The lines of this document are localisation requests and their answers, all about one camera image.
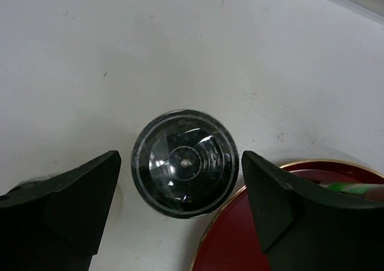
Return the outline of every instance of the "gold edge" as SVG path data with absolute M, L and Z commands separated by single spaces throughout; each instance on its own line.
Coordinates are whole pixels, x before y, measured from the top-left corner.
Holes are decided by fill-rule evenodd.
M 204 231 L 204 234 L 202 236 L 202 238 L 200 239 L 200 242 L 199 242 L 199 245 L 197 246 L 196 248 L 196 251 L 193 255 L 193 259 L 192 259 L 192 262 L 191 262 L 191 266 L 189 268 L 189 271 L 192 271 L 193 270 L 193 267 L 194 267 L 194 264 L 196 262 L 196 258 L 197 258 L 197 255 L 201 249 L 201 247 L 203 246 L 203 243 L 205 241 L 205 238 L 207 237 L 209 231 L 211 230 L 212 226 L 215 224 L 216 220 L 219 218 L 219 216 L 224 212 L 224 210 L 228 207 L 228 205 L 238 196 L 240 195 L 240 193 L 242 191 L 245 190 L 245 186 L 241 187 L 239 190 L 236 191 L 236 193 L 234 193 L 227 202 L 225 202 L 225 204 L 220 208 L 220 210 L 216 213 L 216 215 L 212 218 L 211 222 L 208 224 L 206 230 Z
M 291 163 L 282 165 L 282 166 L 280 166 L 280 168 L 285 169 L 285 168 L 288 168 L 288 167 L 293 166 L 293 165 L 304 164 L 304 163 L 312 163 L 312 162 L 333 162 L 333 163 L 345 164 L 345 165 L 349 165 L 349 166 L 353 166 L 353 167 L 357 167 L 357 168 L 363 169 L 365 171 L 368 171 L 370 173 L 373 173 L 375 175 L 378 175 L 378 176 L 384 178 L 384 174 L 381 174 L 381 173 L 373 170 L 372 168 L 369 168 L 367 166 L 363 166 L 363 165 L 360 165 L 360 164 L 355 164 L 355 163 L 352 163 L 352 162 L 348 162 L 348 161 L 337 160 L 337 159 L 308 159 L 308 160 L 299 160 L 299 161 L 295 161 L 295 162 L 291 162 Z
M 303 163 L 311 163 L 311 162 L 334 162 L 334 163 L 341 163 L 341 164 L 345 164 L 345 165 L 350 165 L 350 166 L 354 166 L 354 167 L 357 167 L 357 168 L 360 168 L 360 169 L 363 169 L 363 170 L 366 170 L 366 171 L 369 171 L 371 173 L 374 173 L 382 178 L 384 178 L 384 175 L 369 168 L 369 167 L 366 167 L 366 166 L 363 166 L 363 165 L 359 165 L 359 164 L 355 164 L 355 163 L 351 163 L 351 162 L 348 162 L 348 161 L 343 161 L 343 160 L 336 160 L 336 159 L 308 159 L 308 160 L 299 160 L 299 161 L 294 161 L 294 162 L 291 162 L 291 163 L 288 163 L 288 164 L 285 164 L 285 165 L 282 165 L 280 166 L 280 168 L 284 169 L 284 168 L 287 168 L 287 167 L 290 167 L 290 166 L 293 166 L 293 165 L 298 165 L 298 164 L 303 164 Z M 238 195 L 240 195 L 240 193 L 245 190 L 245 186 L 243 186 L 242 188 L 240 188 L 238 191 L 236 191 L 236 193 L 234 193 L 230 198 L 229 200 L 220 208 L 220 210 L 216 213 L 216 215 L 212 218 L 211 222 L 208 224 L 206 230 L 204 231 L 204 234 L 202 236 L 202 238 L 200 239 L 200 242 L 199 242 L 199 245 L 197 246 L 196 248 L 196 251 L 193 255 L 193 259 L 192 259 L 192 262 L 191 262 L 191 266 L 189 268 L 189 271 L 193 271 L 193 267 L 194 267 L 194 264 L 196 262 L 196 259 L 197 259 L 197 255 L 199 254 L 199 251 L 201 249 L 201 247 L 203 246 L 203 243 L 205 241 L 205 238 L 207 237 L 209 231 L 211 230 L 212 226 L 215 224 L 216 220 L 218 219 L 218 217 L 224 212 L 224 210 L 227 208 L 227 206 L 234 200 L 236 199 L 236 197 Z

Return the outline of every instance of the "black lid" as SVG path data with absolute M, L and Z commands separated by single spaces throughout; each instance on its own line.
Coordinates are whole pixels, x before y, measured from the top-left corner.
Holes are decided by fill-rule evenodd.
M 229 132 L 194 110 L 165 113 L 140 133 L 132 151 L 134 183 L 159 212 L 191 218 L 219 207 L 235 186 L 239 156 Z

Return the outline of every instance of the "round red tray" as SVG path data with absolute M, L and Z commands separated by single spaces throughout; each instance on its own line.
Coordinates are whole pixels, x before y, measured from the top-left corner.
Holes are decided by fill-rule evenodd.
M 369 168 L 342 161 L 308 160 L 281 168 L 314 182 L 384 183 Z M 247 190 L 241 188 L 216 214 L 205 231 L 190 271 L 269 271 L 260 250 Z

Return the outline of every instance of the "white surface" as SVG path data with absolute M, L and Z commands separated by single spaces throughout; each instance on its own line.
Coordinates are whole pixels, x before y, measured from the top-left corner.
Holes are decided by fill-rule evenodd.
M 129 171 L 140 130 L 198 109 L 241 152 L 384 171 L 383 38 L 328 0 L 0 0 L 0 192 L 117 149 L 121 192 L 91 270 L 187 270 L 212 215 L 143 202 Z

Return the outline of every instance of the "round container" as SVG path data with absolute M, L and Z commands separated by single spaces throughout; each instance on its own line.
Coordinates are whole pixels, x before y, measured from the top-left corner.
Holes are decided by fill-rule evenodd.
M 384 184 L 381 174 L 342 161 L 299 161 L 282 168 L 313 182 Z M 245 187 L 218 211 L 206 229 L 190 267 L 190 271 L 223 270 L 271 270 L 268 257 L 260 249 Z
M 194 110 L 165 113 L 140 133 L 131 168 L 137 190 L 157 211 L 175 218 L 212 212 L 229 196 L 239 155 L 228 130 Z

